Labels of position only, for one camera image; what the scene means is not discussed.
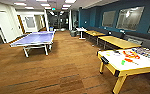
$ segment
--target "light fixture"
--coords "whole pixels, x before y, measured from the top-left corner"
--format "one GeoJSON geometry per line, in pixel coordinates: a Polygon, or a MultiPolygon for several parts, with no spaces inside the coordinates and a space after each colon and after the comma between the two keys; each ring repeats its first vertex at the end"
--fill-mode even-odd
{"type": "Polygon", "coordinates": [[[49,4],[41,4],[41,6],[50,6],[49,4]]]}
{"type": "Polygon", "coordinates": [[[34,9],[33,7],[25,7],[26,9],[34,9]]]}
{"type": "Polygon", "coordinates": [[[50,11],[50,13],[51,13],[52,15],[55,15],[55,14],[53,13],[53,11],[50,11]]]}
{"type": "Polygon", "coordinates": [[[52,9],[51,7],[45,7],[45,9],[52,9]]]}
{"type": "Polygon", "coordinates": [[[44,1],[47,1],[47,0],[36,0],[36,1],[42,1],[42,2],[44,2],[44,1]]]}
{"type": "Polygon", "coordinates": [[[16,3],[14,3],[15,5],[20,5],[20,6],[26,6],[27,4],[25,4],[25,3],[19,3],[19,2],[16,2],[16,3]]]}
{"type": "Polygon", "coordinates": [[[74,3],[76,0],[65,0],[66,3],[74,3]]]}
{"type": "Polygon", "coordinates": [[[71,5],[63,5],[63,7],[70,7],[71,5]]]}
{"type": "Polygon", "coordinates": [[[64,11],[61,11],[60,13],[61,13],[61,14],[63,14],[63,13],[64,13],[64,11]]]}
{"type": "Polygon", "coordinates": [[[62,8],[63,10],[67,10],[68,8],[62,8]]]}

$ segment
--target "wooden floor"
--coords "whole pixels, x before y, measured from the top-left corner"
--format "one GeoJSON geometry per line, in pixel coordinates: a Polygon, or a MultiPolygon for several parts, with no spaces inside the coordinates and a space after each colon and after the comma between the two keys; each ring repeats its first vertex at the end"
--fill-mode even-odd
{"type": "MultiPolygon", "coordinates": [[[[52,51],[0,45],[0,94],[112,94],[117,78],[99,73],[99,47],[58,31],[52,51]]],[[[129,76],[120,94],[150,94],[150,73],[129,76]]]]}

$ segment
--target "table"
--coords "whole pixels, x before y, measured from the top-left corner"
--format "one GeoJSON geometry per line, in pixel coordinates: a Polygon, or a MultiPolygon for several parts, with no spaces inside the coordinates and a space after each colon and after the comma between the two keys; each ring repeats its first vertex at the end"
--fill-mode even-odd
{"type": "Polygon", "coordinates": [[[111,43],[115,46],[118,46],[118,47],[122,48],[122,49],[128,49],[128,48],[140,47],[141,46],[141,45],[138,45],[138,44],[135,44],[135,43],[132,43],[132,42],[114,37],[114,36],[101,36],[101,37],[98,37],[98,38],[105,41],[104,49],[105,49],[105,46],[106,46],[106,42],[109,42],[109,43],[111,43]]]}
{"type": "Polygon", "coordinates": [[[126,58],[122,52],[131,51],[131,49],[118,51],[119,53],[115,53],[112,50],[98,52],[98,58],[102,61],[100,73],[102,74],[104,67],[107,67],[115,77],[118,77],[113,89],[114,94],[119,93],[127,76],[150,72],[150,58],[139,55],[140,59],[133,58],[133,62],[125,62],[122,64],[122,61],[126,58]]]}
{"type": "Polygon", "coordinates": [[[27,36],[10,44],[11,47],[23,46],[26,57],[28,57],[31,48],[44,48],[48,55],[47,48],[52,48],[54,31],[33,32],[27,36]]]}
{"type": "Polygon", "coordinates": [[[85,38],[83,38],[83,33],[82,32],[87,31],[87,30],[84,29],[84,28],[76,28],[76,29],[77,29],[77,31],[81,32],[81,37],[79,39],[85,39],[85,38]]]}
{"type": "Polygon", "coordinates": [[[89,39],[90,39],[90,35],[93,37],[97,37],[97,45],[98,45],[98,36],[103,36],[105,34],[97,32],[97,31],[84,31],[85,33],[89,34],[89,39]]]}

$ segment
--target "ceiling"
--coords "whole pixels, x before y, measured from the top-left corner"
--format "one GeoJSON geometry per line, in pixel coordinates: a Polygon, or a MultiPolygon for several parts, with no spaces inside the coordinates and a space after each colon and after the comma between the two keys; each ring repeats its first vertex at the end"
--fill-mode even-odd
{"type": "MultiPolygon", "coordinates": [[[[79,7],[82,7],[83,9],[91,8],[93,6],[102,6],[105,4],[109,4],[115,1],[119,0],[76,0],[75,3],[70,4],[71,7],[69,9],[71,10],[78,10],[79,7]]],[[[19,6],[15,5],[16,2],[23,2],[27,4],[27,7],[34,7],[34,9],[37,10],[43,10],[44,7],[40,4],[50,4],[50,7],[55,7],[56,10],[61,10],[63,4],[65,3],[65,0],[48,0],[47,2],[37,2],[36,0],[0,0],[0,3],[8,4],[14,6],[16,9],[25,9],[25,6],[19,6]]]]}

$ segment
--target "blue table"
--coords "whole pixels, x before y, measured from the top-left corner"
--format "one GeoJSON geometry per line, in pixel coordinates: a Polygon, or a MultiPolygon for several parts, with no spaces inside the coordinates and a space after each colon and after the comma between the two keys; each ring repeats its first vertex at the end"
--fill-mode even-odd
{"type": "Polygon", "coordinates": [[[54,33],[54,31],[33,32],[11,43],[10,46],[23,46],[26,57],[28,57],[31,48],[45,48],[46,55],[48,55],[47,48],[49,50],[52,48],[54,33]]]}

